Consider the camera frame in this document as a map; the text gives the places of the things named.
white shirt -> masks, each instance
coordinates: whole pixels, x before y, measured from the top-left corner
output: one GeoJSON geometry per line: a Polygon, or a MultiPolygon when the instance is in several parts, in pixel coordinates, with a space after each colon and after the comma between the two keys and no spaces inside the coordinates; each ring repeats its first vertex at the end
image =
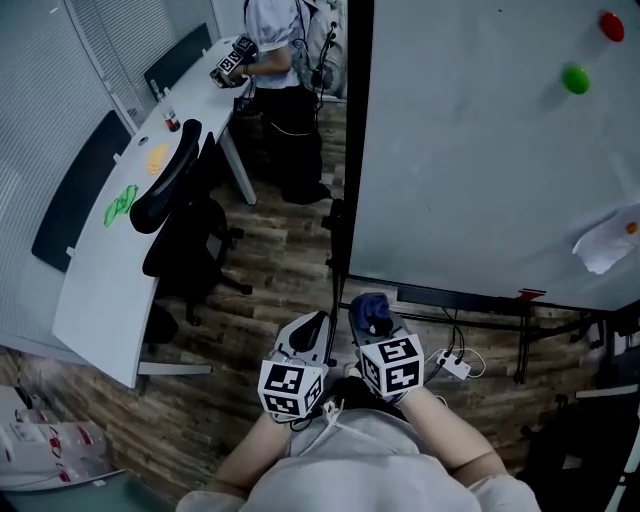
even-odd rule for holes
{"type": "MultiPolygon", "coordinates": [[[[249,0],[245,27],[249,39],[258,46],[258,62],[266,60],[267,52],[287,45],[294,60],[302,58],[302,41],[309,31],[310,19],[309,7],[304,0],[249,0]]],[[[253,78],[256,87],[264,89],[284,89],[300,84],[293,67],[281,75],[256,75],[253,78]]]]}
{"type": "Polygon", "coordinates": [[[247,501],[197,491],[177,512],[540,512],[531,489],[507,475],[465,488],[407,423],[378,411],[344,411],[330,426],[317,418],[286,455],[247,501]]]}

white sleeve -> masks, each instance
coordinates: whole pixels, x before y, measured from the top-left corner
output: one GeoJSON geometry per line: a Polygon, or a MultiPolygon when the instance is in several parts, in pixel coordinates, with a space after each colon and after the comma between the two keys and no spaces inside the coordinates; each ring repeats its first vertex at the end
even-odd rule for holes
{"type": "Polygon", "coordinates": [[[540,512],[531,488],[512,476],[485,478],[469,487],[469,491],[483,512],[540,512]]]}
{"type": "Polygon", "coordinates": [[[249,0],[246,25],[258,51],[270,52],[289,44],[296,11],[295,0],[249,0]]]}
{"type": "Polygon", "coordinates": [[[243,499],[229,494],[193,491],[178,502],[176,512],[238,512],[244,504],[243,499]]]}

yellow sticky note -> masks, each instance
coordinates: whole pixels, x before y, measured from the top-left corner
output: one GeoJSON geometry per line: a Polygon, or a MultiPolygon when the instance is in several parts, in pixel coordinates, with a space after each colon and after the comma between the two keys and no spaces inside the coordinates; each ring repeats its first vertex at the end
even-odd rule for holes
{"type": "Polygon", "coordinates": [[[164,159],[169,151],[169,144],[160,144],[151,150],[149,159],[147,160],[147,172],[149,174],[158,174],[164,169],[164,159]]]}

black pants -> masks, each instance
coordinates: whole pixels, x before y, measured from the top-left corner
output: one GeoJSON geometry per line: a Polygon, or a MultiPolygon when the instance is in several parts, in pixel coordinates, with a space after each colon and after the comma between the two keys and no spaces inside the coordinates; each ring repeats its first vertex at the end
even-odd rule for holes
{"type": "Polygon", "coordinates": [[[337,404],[344,400],[344,409],[373,409],[407,421],[400,409],[388,404],[382,398],[375,396],[362,379],[348,377],[340,379],[331,388],[329,395],[333,395],[337,404]]]}
{"type": "Polygon", "coordinates": [[[274,177],[285,194],[304,194],[322,177],[322,139],[316,128],[318,97],[304,86],[257,88],[262,131],[274,177]]]}

backpack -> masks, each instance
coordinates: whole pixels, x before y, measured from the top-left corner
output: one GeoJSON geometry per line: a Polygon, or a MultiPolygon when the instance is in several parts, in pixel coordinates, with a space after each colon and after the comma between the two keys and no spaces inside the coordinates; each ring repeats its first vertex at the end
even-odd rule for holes
{"type": "Polygon", "coordinates": [[[295,62],[300,81],[311,91],[345,98],[348,0],[295,1],[306,3],[311,11],[307,51],[303,49],[302,57],[295,62]]]}

